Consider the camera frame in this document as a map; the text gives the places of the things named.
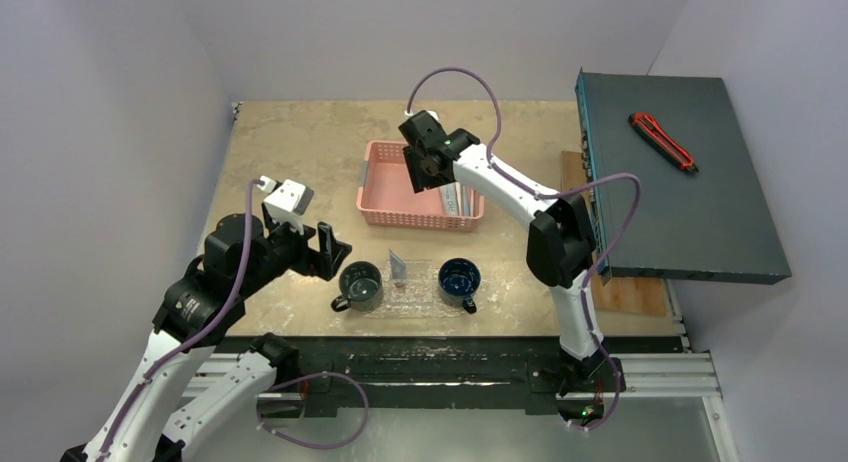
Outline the dark green mug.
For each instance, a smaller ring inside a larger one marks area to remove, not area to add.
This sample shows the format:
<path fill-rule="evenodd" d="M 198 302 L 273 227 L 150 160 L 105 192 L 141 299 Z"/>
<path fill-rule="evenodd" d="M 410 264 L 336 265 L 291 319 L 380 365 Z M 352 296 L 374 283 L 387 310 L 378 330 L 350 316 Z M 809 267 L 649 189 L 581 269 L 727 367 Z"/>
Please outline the dark green mug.
<path fill-rule="evenodd" d="M 380 269 L 367 261 L 349 264 L 338 277 L 340 294 L 330 303 L 334 312 L 372 312 L 384 301 Z"/>

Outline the white toothpaste black cap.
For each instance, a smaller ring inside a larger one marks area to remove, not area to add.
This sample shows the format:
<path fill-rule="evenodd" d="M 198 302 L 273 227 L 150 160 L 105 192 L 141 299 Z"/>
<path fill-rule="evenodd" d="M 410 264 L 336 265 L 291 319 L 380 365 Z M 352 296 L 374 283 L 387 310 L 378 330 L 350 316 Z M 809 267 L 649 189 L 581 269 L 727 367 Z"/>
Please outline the white toothpaste black cap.
<path fill-rule="evenodd" d="M 451 183 L 439 188 L 444 214 L 447 216 L 462 216 L 461 196 L 459 185 Z"/>

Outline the pink plastic basket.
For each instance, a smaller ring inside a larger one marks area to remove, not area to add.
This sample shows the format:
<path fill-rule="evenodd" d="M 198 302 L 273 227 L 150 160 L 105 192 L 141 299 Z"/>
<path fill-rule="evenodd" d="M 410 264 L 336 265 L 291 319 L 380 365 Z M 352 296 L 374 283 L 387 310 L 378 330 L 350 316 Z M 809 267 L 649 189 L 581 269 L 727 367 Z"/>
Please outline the pink plastic basket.
<path fill-rule="evenodd" d="M 370 225 L 471 232 L 484 215 L 485 199 L 474 191 L 473 217 L 444 214 L 439 189 L 415 193 L 402 142 L 369 142 L 360 174 L 356 207 Z"/>

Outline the clear acrylic holder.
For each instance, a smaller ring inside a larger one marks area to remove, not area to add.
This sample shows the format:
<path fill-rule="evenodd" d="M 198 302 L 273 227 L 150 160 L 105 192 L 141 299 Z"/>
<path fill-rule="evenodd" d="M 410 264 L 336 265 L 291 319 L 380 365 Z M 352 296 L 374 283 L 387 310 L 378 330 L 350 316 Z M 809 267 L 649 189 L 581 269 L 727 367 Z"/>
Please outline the clear acrylic holder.
<path fill-rule="evenodd" d="M 389 261 L 382 268 L 384 305 L 391 309 L 423 309 L 438 301 L 438 267 L 431 260 L 406 260 L 408 285 L 397 289 L 391 281 Z"/>

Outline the clear textured oval tray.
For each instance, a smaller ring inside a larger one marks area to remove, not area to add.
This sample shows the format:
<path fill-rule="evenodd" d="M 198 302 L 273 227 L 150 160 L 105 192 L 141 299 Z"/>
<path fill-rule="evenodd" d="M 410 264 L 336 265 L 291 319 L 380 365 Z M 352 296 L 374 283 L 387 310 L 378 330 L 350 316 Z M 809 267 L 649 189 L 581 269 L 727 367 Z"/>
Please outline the clear textured oval tray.
<path fill-rule="evenodd" d="M 336 312 L 351 311 L 371 319 L 442 319 L 469 315 L 460 300 L 449 300 L 438 283 L 437 269 L 425 265 L 410 269 L 407 278 L 380 278 L 360 271 L 340 278 L 340 295 L 331 302 Z"/>

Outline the dark blue mug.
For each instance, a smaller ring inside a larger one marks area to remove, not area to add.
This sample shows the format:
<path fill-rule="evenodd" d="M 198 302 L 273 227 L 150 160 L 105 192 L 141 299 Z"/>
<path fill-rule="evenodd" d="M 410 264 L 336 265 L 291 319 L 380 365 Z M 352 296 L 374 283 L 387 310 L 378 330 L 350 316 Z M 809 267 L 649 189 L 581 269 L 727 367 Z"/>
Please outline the dark blue mug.
<path fill-rule="evenodd" d="M 437 281 L 442 303 L 461 308 L 468 314 L 477 312 L 474 297 L 482 276 L 476 264 L 465 258 L 449 259 L 441 265 Z"/>

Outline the white toothpaste red cap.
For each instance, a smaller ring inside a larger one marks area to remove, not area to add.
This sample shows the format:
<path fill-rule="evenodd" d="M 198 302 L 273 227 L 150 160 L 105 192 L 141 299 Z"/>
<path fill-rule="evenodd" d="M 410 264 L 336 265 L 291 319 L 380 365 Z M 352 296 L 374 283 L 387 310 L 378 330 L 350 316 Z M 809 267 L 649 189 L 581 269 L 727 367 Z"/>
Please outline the white toothpaste red cap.
<path fill-rule="evenodd" d="M 393 250 L 389 250 L 389 265 L 391 281 L 394 287 L 405 289 L 408 285 L 408 268 L 406 262 Z"/>

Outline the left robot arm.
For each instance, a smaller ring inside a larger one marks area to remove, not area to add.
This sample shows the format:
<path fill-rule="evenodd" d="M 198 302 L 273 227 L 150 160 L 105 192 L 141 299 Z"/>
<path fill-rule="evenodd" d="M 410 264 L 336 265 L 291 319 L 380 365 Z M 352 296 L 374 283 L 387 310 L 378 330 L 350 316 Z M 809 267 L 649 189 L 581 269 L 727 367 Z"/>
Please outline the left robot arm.
<path fill-rule="evenodd" d="M 295 388 L 309 376 L 283 337 L 254 339 L 235 366 L 185 406 L 186 386 L 246 313 L 246 300 L 288 271 L 332 280 L 351 253 L 330 225 L 295 228 L 269 215 L 235 213 L 206 236 L 201 255 L 165 292 L 147 346 L 118 405 L 64 461 L 186 461 L 237 407 L 268 390 Z"/>

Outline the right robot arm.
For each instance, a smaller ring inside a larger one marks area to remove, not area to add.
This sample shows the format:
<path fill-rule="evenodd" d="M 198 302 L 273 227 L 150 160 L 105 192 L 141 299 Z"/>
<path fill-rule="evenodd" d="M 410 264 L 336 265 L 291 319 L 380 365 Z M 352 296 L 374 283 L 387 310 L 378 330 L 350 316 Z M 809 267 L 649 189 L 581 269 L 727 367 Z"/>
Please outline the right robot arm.
<path fill-rule="evenodd" d="M 459 183 L 498 205 L 526 230 L 526 265 L 548 287 L 554 304 L 564 381 L 584 389 L 607 368 L 612 387 L 622 389 L 623 371 L 597 325 L 591 291 L 597 243 L 582 196 L 560 195 L 534 182 L 501 163 L 467 130 L 446 132 L 428 111 L 409 116 L 399 131 L 415 192 Z"/>

